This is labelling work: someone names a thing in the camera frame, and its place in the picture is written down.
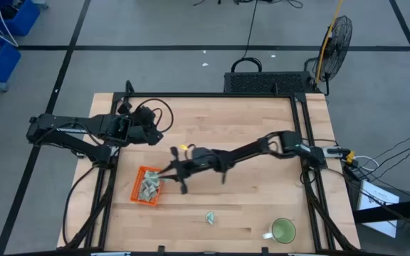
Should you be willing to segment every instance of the mug handle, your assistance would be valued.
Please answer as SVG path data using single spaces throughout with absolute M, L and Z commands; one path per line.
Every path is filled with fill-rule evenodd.
M 262 235 L 262 237 L 263 237 L 263 239 L 271 239 L 271 238 L 273 238 L 273 234 L 272 234 L 272 232 L 265 233 L 265 234 Z

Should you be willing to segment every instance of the orange plastic crate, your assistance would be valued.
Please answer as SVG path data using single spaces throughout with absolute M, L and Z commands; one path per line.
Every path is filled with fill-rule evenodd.
M 137 178 L 135 179 L 135 182 L 134 182 L 134 187 L 132 188 L 131 201 L 135 203 L 146 204 L 149 206 L 156 206 L 157 199 L 159 198 L 159 195 L 161 193 L 162 181 L 160 181 L 159 183 L 157 195 L 154 198 L 152 198 L 150 202 L 139 200 L 140 186 L 142 185 L 143 178 L 147 171 L 161 171 L 161 169 L 158 169 L 155 167 L 149 167 L 149 166 L 141 166 L 139 168 L 139 173 L 137 174 Z

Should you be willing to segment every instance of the green mug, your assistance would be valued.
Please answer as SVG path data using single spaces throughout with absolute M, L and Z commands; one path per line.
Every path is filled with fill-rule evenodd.
M 292 221 L 279 218 L 270 225 L 268 233 L 263 234 L 263 239 L 273 239 L 277 242 L 288 244 L 295 238 L 296 230 Z

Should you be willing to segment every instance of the wooden table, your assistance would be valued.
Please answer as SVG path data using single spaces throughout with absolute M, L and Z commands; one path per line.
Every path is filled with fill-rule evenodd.
M 109 113 L 111 99 L 112 94 L 96 94 L 90 116 Z M 130 103 L 137 106 L 145 99 L 130 98 Z M 299 181 L 298 157 L 249 159 L 228 172 L 224 185 L 221 174 L 214 171 L 193 175 L 186 180 L 189 189 L 186 195 L 180 194 L 179 183 L 168 181 L 162 187 L 156 207 L 130 202 L 139 166 L 164 168 L 172 160 L 171 146 L 194 143 L 232 150 L 269 132 L 295 130 L 289 99 L 162 99 L 174 111 L 174 125 L 156 146 L 129 145 L 122 149 L 105 250 L 156 251 L 159 245 L 164 245 L 167 252 L 260 252 L 262 247 L 268 247 L 270 252 L 314 252 L 305 189 Z M 315 138 L 334 139 L 324 96 L 307 95 L 307 102 Z M 169 124 L 165 107 L 158 102 L 149 102 L 147 106 L 163 109 L 160 129 Z M 332 142 L 317 142 L 317 145 L 332 145 Z M 327 162 L 331 169 L 341 170 L 338 160 L 328 159 Z M 87 159 L 78 160 L 74 182 L 89 168 Z M 97 171 L 91 173 L 71 197 L 66 228 L 69 239 L 90 213 L 97 175 Z M 331 171 L 322 171 L 322 180 L 330 217 L 348 240 L 359 247 L 343 178 Z M 206 221 L 209 211 L 215 213 L 214 225 Z M 288 218 L 294 223 L 297 235 L 292 243 L 282 245 L 262 238 L 276 218 Z M 319 221 L 322 247 L 326 248 L 323 224 Z M 97 245 L 100 224 L 99 220 L 93 236 L 94 245 Z

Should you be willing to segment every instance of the black metal frame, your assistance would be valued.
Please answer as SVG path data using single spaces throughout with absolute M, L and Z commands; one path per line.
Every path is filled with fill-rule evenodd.
M 126 97 L 127 94 L 126 92 L 115 92 L 113 94 L 112 98 L 112 106 L 110 113 L 116 113 L 117 109 L 117 104 L 118 102 Z M 298 114 L 298 108 L 297 108 L 297 102 L 300 103 L 304 120 L 305 120 L 305 130 L 307 133 L 307 139 L 308 143 L 310 146 L 314 146 L 314 138 L 312 134 L 312 126 L 311 126 L 311 121 L 310 121 L 310 115 L 308 111 L 308 104 L 306 102 L 306 96 L 304 93 L 298 93 L 298 94 L 282 94 L 282 95 L 267 95 L 267 94 L 256 94 L 256 93 L 225 93 L 225 92 L 218 92 L 218 93 L 195 93 L 195 92 L 160 92 L 160 93 L 151 93 L 151 92 L 133 92 L 130 93 L 130 97 L 277 97 L 277 98 L 283 98 L 283 99 L 289 99 L 290 100 L 290 106 L 292 108 L 292 115 L 293 115 L 293 121 L 294 121 L 294 127 L 295 131 L 299 133 L 301 136 L 301 129 L 300 129 L 300 119 L 299 119 L 299 114 Z M 110 170 L 110 178 L 109 178 L 109 184 L 111 188 L 115 186 L 115 177 L 116 177 L 116 172 L 117 172 L 117 161 L 118 161 L 119 155 L 115 156 L 115 168 Z M 300 160 L 301 165 L 302 165 L 302 170 L 303 170 L 303 178 L 306 183 L 310 182 L 310 177 L 307 172 L 307 166 L 305 161 L 303 159 Z M 92 209 L 95 209 L 97 207 L 97 203 L 99 201 L 99 198 L 101 196 L 102 190 L 103 190 L 103 183 L 105 179 L 105 170 L 100 169 L 99 174 L 98 174 L 98 179 L 96 181 L 96 188 L 95 188 L 95 193 L 93 196 L 93 205 Z M 316 186 L 317 186 L 317 195 L 320 200 L 321 206 L 325 209 L 326 212 L 327 210 L 327 203 L 325 199 L 325 192 L 324 192 L 324 186 L 322 183 L 322 177 L 320 175 L 320 172 L 317 173 L 316 177 Z M 84 248 L 80 249 L 63 249 L 63 250 L 55 250 L 55 251 L 50 251 L 50 252 L 30 252 L 30 253 L 24 253 L 24 254 L 17 254 L 17 255 L 89 255 L 91 252 L 104 252 L 104 246 L 105 246 L 105 239 L 107 235 L 107 227 L 108 227 L 108 221 L 110 217 L 110 209 L 111 209 L 111 204 L 112 204 L 112 193 L 110 195 L 110 200 L 107 203 L 107 205 L 103 209 L 103 216 L 102 216 L 102 225 L 101 229 L 99 232 L 99 240 L 98 240 L 98 246 L 97 247 L 91 247 L 91 241 L 93 239 L 93 233 L 94 233 L 94 227 L 90 229 L 88 232 L 86 238 L 85 238 L 85 243 L 84 243 Z M 310 224 L 311 224 L 311 229 L 312 229 L 312 239 L 314 242 L 315 246 L 315 251 L 321 251 L 322 246 L 320 242 L 320 234 L 319 234 L 319 227 L 317 225 L 317 217 L 315 214 L 315 209 L 313 208 L 312 204 L 308 201 L 308 212 L 310 215 Z M 331 232 L 328 230 L 327 227 L 325 227 L 325 232 L 327 236 L 327 245 L 328 245 L 328 250 L 335 250 L 335 244 L 333 240 L 333 236 Z M 273 254 L 273 253 L 268 253 L 268 249 L 266 247 L 262 248 L 262 251 L 266 252 L 263 253 L 263 255 L 287 255 L 287 254 Z M 131 255 L 153 255 L 156 252 L 131 252 Z M 176 252 L 174 253 L 175 255 L 197 255 L 197 252 Z M 259 255 L 260 253 L 219 253 L 220 255 L 245 255 L 245 256 L 250 256 L 250 255 Z

